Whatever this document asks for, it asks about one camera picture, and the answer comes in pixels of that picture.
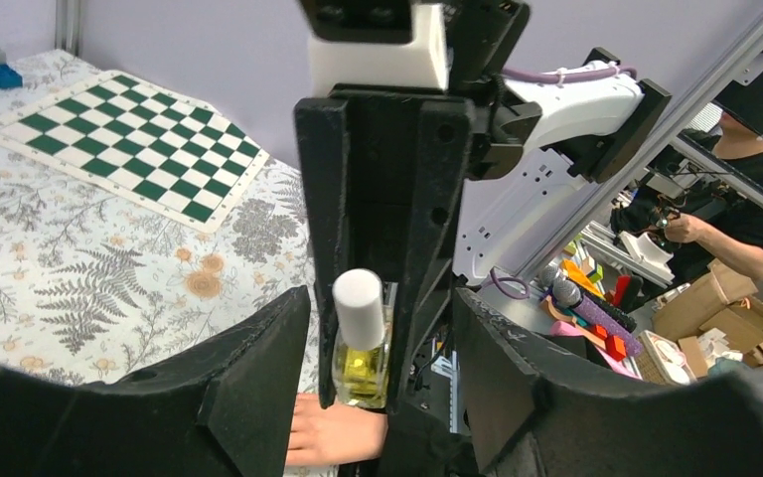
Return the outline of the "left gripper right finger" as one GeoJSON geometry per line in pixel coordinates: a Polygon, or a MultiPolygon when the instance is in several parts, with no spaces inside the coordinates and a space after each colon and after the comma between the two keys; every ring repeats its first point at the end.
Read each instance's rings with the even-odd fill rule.
{"type": "Polygon", "coordinates": [[[453,295],[476,462],[498,476],[763,476],[763,371],[687,386],[616,374],[453,295]]]}

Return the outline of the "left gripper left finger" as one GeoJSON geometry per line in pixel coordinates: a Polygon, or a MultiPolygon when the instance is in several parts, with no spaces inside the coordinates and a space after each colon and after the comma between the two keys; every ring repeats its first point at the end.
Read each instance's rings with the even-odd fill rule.
{"type": "Polygon", "coordinates": [[[0,476],[279,476],[310,318],[289,289],[113,384],[0,366],[0,476]]]}

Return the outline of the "person's hand dark nails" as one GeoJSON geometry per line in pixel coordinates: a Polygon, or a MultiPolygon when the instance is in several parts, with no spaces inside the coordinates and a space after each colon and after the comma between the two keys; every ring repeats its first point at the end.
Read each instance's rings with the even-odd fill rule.
{"type": "Polygon", "coordinates": [[[285,465],[340,465],[378,458],[388,430],[387,416],[335,403],[320,406],[314,394],[296,396],[285,465]]]}

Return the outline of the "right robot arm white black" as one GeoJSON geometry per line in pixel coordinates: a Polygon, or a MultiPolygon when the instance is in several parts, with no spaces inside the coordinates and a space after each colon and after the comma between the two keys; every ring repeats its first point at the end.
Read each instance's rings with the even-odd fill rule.
{"type": "Polygon", "coordinates": [[[414,355],[528,229],[638,152],[670,95],[601,48],[513,73],[523,1],[304,1],[312,93],[294,109],[320,313],[319,399],[337,344],[385,338],[381,404],[414,355]]]}

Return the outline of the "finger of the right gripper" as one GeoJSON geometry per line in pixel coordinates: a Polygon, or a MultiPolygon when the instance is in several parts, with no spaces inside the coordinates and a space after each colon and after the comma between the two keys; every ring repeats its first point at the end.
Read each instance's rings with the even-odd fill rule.
{"type": "Polygon", "coordinates": [[[350,158],[349,94],[307,97],[294,108],[307,221],[315,267],[315,296],[319,312],[319,401],[334,404],[336,387],[332,364],[339,331],[332,285],[348,264],[345,241],[350,158]]]}
{"type": "Polygon", "coordinates": [[[426,100],[418,110],[415,170],[402,275],[395,301],[385,411],[399,411],[415,352],[436,314],[421,310],[442,270],[436,264],[468,165],[475,120],[466,98],[426,100]]]}

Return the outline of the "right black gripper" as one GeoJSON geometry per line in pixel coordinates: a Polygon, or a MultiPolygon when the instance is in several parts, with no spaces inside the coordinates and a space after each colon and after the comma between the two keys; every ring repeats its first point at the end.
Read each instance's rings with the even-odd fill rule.
{"type": "Polygon", "coordinates": [[[337,84],[325,97],[349,94],[348,182],[413,182],[417,115],[429,99],[466,98],[476,115],[491,110],[504,88],[501,71],[531,14],[523,1],[305,1],[311,36],[333,42],[406,44],[411,8],[443,7],[449,84],[445,91],[337,84]]]}

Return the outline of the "yellow nail polish bottle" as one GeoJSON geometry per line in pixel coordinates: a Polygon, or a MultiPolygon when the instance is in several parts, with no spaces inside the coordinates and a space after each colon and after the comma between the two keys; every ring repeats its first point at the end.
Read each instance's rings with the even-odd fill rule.
{"type": "Polygon", "coordinates": [[[382,409],[387,400],[389,354],[397,284],[373,271],[342,273],[332,287],[339,329],[331,365],[340,403],[382,409]]]}

